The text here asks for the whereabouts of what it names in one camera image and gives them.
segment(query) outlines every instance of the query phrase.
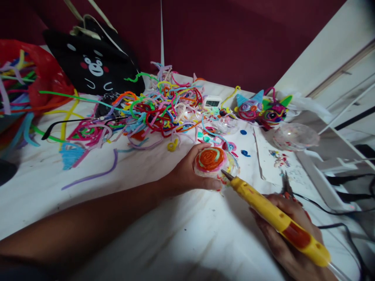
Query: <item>forearm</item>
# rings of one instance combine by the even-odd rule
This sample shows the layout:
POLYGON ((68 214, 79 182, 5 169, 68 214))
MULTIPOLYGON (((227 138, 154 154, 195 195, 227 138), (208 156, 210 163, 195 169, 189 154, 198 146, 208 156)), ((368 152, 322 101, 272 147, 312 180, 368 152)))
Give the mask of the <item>forearm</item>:
POLYGON ((41 265, 82 263, 171 196, 164 179, 83 202, 0 241, 0 254, 41 265))

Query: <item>digital display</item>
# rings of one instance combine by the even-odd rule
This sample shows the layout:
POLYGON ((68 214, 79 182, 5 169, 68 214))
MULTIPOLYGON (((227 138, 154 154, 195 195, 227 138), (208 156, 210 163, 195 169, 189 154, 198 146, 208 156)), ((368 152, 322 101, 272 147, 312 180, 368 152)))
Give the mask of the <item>digital display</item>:
POLYGON ((219 101, 206 101, 206 104, 212 106, 212 107, 216 107, 219 105, 219 101))

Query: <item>fingernail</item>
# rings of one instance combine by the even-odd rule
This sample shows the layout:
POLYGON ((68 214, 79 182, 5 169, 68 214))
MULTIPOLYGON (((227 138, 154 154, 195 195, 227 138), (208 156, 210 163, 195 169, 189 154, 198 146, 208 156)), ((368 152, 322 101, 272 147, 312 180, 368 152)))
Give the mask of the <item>fingernail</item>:
POLYGON ((221 189, 221 182, 218 180, 212 181, 211 186, 212 186, 212 189, 215 189, 215 190, 221 189))

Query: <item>decorated ball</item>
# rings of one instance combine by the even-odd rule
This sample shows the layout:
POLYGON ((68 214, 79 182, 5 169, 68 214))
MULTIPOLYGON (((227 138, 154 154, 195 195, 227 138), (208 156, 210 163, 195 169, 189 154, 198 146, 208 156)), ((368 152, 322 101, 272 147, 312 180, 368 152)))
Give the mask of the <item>decorated ball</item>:
POLYGON ((203 149, 195 158, 194 172, 198 176, 220 180, 223 187, 229 186, 229 180, 221 172, 226 171, 232 176, 239 174, 239 166, 235 157, 221 148, 210 147, 203 149))

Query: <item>hand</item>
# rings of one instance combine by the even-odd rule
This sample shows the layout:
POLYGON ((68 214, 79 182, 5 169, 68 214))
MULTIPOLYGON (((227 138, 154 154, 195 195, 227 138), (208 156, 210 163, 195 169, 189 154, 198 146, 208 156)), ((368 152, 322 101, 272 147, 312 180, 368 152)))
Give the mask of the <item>hand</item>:
POLYGON ((192 189, 221 189, 221 182, 213 178, 197 176, 194 173, 194 159, 198 153, 211 145, 201 143, 194 145, 177 166, 161 181, 168 187, 168 195, 176 196, 192 189))
MULTIPOLYGON (((276 194, 268 195, 267 199, 323 244, 320 229, 311 223, 305 211, 298 203, 276 194)), ((304 254, 292 245, 289 245, 289 242, 284 240, 254 209, 250 209, 250 211, 253 213, 260 230, 263 232, 273 256, 291 277, 297 281, 337 281, 335 275, 328 268, 315 265, 304 254)))

